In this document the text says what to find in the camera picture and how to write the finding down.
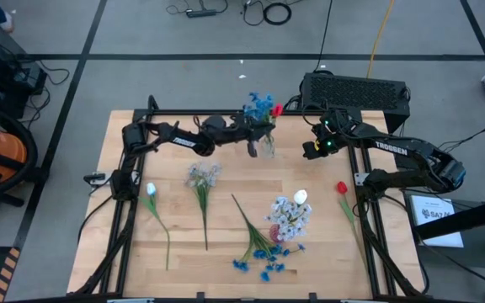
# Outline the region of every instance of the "black floor stripe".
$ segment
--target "black floor stripe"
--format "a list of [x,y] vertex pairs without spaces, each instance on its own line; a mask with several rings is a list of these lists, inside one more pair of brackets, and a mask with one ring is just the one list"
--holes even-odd
[[[99,6],[97,8],[97,13],[94,15],[93,23],[91,24],[91,28],[89,29],[89,34],[85,41],[85,45],[83,46],[80,61],[78,62],[76,66],[76,71],[72,76],[71,83],[68,87],[67,95],[61,107],[61,112],[59,113],[59,117],[57,118],[56,127],[53,134],[51,135],[50,143],[48,145],[46,155],[42,162],[42,169],[50,170],[51,164],[54,161],[57,146],[59,145],[59,140],[61,139],[63,128],[65,127],[65,123],[67,122],[68,113],[71,109],[72,101],[77,91],[77,86],[80,83],[80,79],[82,78],[83,74],[83,68],[85,67],[85,63],[87,62],[87,54],[91,51],[91,45],[93,45],[94,36],[97,34],[97,29],[99,28],[100,19],[102,18],[102,14],[104,13],[106,2],[107,0],[100,0]],[[44,189],[44,186],[45,183],[36,184],[33,187],[33,192],[31,193],[31,196],[29,197],[29,203],[18,229],[18,234],[16,235],[16,238],[14,240],[14,246],[18,247],[20,250],[24,246],[25,239],[29,232],[29,228],[31,227],[33,217],[35,216],[35,212],[37,210],[37,206],[39,204],[40,196],[42,195],[42,190]]]
[[[20,60],[80,60],[77,54],[31,54]],[[193,61],[193,60],[317,60],[318,54],[88,54],[86,60]],[[322,60],[368,61],[369,54],[323,54]],[[485,55],[376,55],[376,61],[485,61]]]
[[478,43],[482,47],[485,55],[485,37],[482,33],[482,29],[480,29],[480,25],[478,25],[477,19],[475,18],[474,13],[472,12],[471,6],[467,2],[467,0],[460,0],[461,6],[467,15],[467,19],[469,19],[469,23],[471,24],[472,30],[475,32],[475,36],[477,37]]

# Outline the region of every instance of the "white tulip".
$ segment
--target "white tulip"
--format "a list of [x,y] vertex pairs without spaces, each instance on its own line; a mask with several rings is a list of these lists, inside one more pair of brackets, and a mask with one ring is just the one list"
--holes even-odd
[[308,193],[306,192],[306,190],[304,189],[301,189],[299,190],[298,192],[296,192],[294,195],[293,195],[293,200],[295,201],[295,203],[297,203],[298,205],[302,205],[304,204],[304,202],[306,202],[306,199],[308,198]]
[[155,184],[152,182],[147,184],[147,194],[148,195],[155,195],[157,193],[157,188],[155,187]]

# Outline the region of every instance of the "concrete floor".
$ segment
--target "concrete floor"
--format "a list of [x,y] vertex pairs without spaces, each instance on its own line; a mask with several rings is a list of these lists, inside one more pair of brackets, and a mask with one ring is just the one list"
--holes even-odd
[[[0,0],[13,14],[12,37],[30,54],[80,54],[101,0]],[[287,24],[247,26],[238,0],[213,18],[169,15],[177,0],[108,0],[94,36],[92,54],[309,53],[321,45],[328,2],[292,6]],[[193,8],[199,4],[189,0]],[[485,1],[468,0],[485,35]],[[335,0],[326,54],[369,54],[387,0]],[[221,8],[223,1],[206,0]],[[255,18],[252,11],[248,19]],[[457,0],[398,0],[377,51],[388,55],[483,55]],[[45,61],[75,72],[77,61]],[[367,61],[322,61],[338,75],[363,77]],[[23,247],[7,300],[64,295],[77,230],[88,202],[82,176],[97,166],[109,112],[145,107],[153,94],[162,109],[238,109],[248,92],[271,92],[286,102],[297,92],[315,60],[87,61],[81,73],[53,165]],[[485,94],[480,78],[485,61],[377,61],[374,78],[405,81],[412,90],[405,135],[439,145],[485,127]],[[51,104],[32,131],[41,157],[67,96],[70,80],[48,86]],[[451,198],[485,200],[485,134],[454,150],[464,162],[466,182]],[[20,193],[27,197],[30,189]],[[0,205],[0,246],[12,246],[24,208]],[[438,298],[482,301],[485,284],[458,268],[426,265]]]

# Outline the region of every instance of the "wooden table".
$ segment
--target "wooden table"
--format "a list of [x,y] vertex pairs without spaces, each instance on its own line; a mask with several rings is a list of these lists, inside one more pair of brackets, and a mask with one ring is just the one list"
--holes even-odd
[[[364,120],[386,130],[382,112],[364,112]],[[121,129],[131,122],[132,111],[113,111],[99,159],[99,171],[116,168],[122,150]],[[192,116],[153,116],[156,122],[195,130]],[[335,185],[349,186],[348,200],[355,203],[354,185],[346,148],[335,155],[316,160],[302,157],[301,144],[312,141],[310,126],[300,116],[282,116],[273,131],[275,158],[251,158],[245,142],[217,147],[207,158],[190,149],[164,144],[158,153],[147,154],[142,182],[157,186],[158,213],[169,229],[172,249],[169,271],[165,270],[166,234],[149,210],[138,205],[131,256],[126,274],[126,297],[307,299],[315,292],[320,299],[371,298],[368,274],[349,222],[339,203]],[[395,171],[391,153],[370,150],[373,168]],[[188,168],[194,162],[219,162],[222,173],[211,191],[208,211],[209,251],[205,250],[200,208],[192,191],[185,187]],[[263,260],[251,260],[250,272],[232,266],[248,246],[248,231],[231,197],[234,194],[248,219],[263,234],[270,223],[264,215],[278,195],[292,197],[306,189],[313,208],[307,235],[296,239],[306,246],[305,253],[294,253],[285,260],[286,271],[271,274],[271,281],[260,281]],[[402,201],[397,190],[387,193]],[[110,195],[109,187],[98,190],[89,200],[88,212]],[[79,288],[99,265],[106,253],[115,202],[95,214],[83,229],[68,290]],[[415,288],[424,287],[408,216],[385,199],[381,213],[392,259]],[[296,243],[286,244],[296,247]],[[110,290],[115,289],[119,260],[114,261]],[[381,293],[386,292],[381,263],[377,263]]]

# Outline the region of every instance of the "red tulip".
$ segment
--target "red tulip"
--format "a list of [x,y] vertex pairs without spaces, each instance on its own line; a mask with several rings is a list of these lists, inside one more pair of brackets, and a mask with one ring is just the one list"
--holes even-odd
[[338,182],[338,185],[336,185],[336,188],[341,194],[347,193],[347,185],[345,185],[345,183],[342,181]]
[[273,117],[276,118],[283,113],[284,113],[284,108],[282,107],[282,104],[276,104],[276,106],[273,107],[273,112],[272,112]]

